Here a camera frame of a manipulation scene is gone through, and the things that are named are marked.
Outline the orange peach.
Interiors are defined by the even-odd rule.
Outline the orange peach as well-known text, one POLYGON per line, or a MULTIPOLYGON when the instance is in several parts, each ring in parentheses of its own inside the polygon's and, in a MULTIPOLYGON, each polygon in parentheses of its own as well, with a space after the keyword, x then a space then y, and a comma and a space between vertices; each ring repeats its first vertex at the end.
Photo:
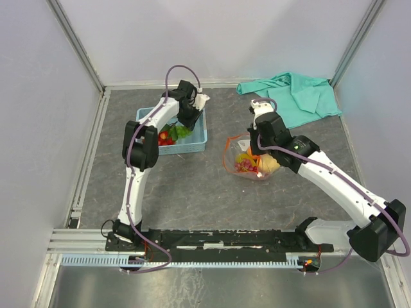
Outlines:
POLYGON ((258 155, 253 154, 251 147, 247 148, 247 155, 251 157, 253 160, 257 160, 259 157, 258 155))

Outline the green grapes bunch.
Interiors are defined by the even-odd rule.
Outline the green grapes bunch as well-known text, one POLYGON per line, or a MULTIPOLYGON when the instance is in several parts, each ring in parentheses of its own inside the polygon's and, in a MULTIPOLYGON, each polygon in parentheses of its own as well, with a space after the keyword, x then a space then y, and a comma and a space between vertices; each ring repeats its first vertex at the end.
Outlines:
POLYGON ((175 131, 177 133, 178 139, 184 139, 192 134, 192 131, 185 126, 176 126, 175 131))

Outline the purple grapes bunch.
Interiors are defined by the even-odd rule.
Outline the purple grapes bunch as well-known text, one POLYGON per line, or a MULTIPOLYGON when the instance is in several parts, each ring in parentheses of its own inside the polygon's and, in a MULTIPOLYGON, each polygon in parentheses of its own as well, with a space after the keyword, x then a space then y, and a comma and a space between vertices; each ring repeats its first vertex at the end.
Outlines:
POLYGON ((242 162, 240 164, 235 163, 234 167, 239 173, 257 173, 258 171, 256 163, 254 165, 248 164, 246 162, 242 162))

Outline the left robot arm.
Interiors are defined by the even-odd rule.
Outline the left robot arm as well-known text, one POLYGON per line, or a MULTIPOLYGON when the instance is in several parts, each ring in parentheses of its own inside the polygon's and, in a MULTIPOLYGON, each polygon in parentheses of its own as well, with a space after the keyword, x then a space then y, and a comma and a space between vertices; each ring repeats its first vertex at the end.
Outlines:
POLYGON ((136 250, 142 243, 138 230, 142 222, 142 202, 146 181, 159 158, 157 143, 160 129, 176 118, 193 130, 210 97, 188 81, 180 81, 176 89, 167 90, 149 113, 125 126, 122 156, 126 165, 126 185, 121 210, 113 224, 113 233, 127 250, 136 250))

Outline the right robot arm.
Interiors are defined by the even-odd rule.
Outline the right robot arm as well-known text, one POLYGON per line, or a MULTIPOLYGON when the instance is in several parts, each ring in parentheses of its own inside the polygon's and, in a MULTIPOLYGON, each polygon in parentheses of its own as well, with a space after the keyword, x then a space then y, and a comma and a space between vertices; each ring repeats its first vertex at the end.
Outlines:
POLYGON ((267 154, 280 166, 309 180, 349 215, 349 221, 315 218, 295 234, 295 245, 309 251, 317 244, 350 247, 367 261, 376 262, 388 253, 410 255, 403 227, 406 207, 386 199, 353 180, 306 136, 293 136, 274 111, 253 111, 248 131, 252 153, 267 154))

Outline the clear orange zip bag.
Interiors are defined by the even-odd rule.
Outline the clear orange zip bag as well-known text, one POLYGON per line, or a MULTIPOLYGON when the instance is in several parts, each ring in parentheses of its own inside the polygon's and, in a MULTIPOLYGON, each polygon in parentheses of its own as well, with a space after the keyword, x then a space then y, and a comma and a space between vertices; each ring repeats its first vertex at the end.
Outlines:
POLYGON ((223 166, 227 172, 249 180, 266 180, 280 169, 277 160, 270 155, 252 153, 247 133, 227 139, 223 166))

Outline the red strawberries with leaf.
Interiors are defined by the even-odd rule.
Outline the red strawberries with leaf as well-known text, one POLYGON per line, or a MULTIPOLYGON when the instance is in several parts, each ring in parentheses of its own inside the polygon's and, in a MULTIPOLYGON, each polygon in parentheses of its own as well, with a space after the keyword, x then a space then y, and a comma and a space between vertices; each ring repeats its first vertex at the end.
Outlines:
POLYGON ((177 124, 166 124, 158 134, 158 145, 171 146, 176 144, 178 139, 177 124))

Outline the light blue plastic basket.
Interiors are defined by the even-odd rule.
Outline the light blue plastic basket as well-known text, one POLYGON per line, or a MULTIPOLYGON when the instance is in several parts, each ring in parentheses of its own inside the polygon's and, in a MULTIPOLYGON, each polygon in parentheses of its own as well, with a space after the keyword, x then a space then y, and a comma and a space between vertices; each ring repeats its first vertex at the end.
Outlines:
POLYGON ((174 155, 195 153, 205 150, 207 142, 206 113, 202 112, 191 134, 185 138, 179 138, 175 144, 160 146, 159 155, 174 155))

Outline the yellow lemon fruit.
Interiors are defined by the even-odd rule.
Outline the yellow lemon fruit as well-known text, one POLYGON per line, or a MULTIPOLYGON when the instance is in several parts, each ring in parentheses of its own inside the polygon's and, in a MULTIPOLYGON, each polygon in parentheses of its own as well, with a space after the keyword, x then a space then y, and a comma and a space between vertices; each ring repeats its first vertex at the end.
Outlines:
POLYGON ((261 155, 258 158, 258 171, 263 174, 271 174, 280 168, 279 163, 269 154, 261 155))

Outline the yellow mango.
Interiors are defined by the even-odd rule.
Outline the yellow mango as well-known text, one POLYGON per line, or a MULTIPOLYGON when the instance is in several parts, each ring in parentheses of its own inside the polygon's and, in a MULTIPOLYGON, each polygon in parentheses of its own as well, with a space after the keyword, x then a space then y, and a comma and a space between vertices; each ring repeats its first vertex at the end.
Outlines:
POLYGON ((236 156, 236 163, 240 164, 242 162, 246 162, 248 164, 254 165, 254 159, 249 156, 247 153, 240 153, 236 156))

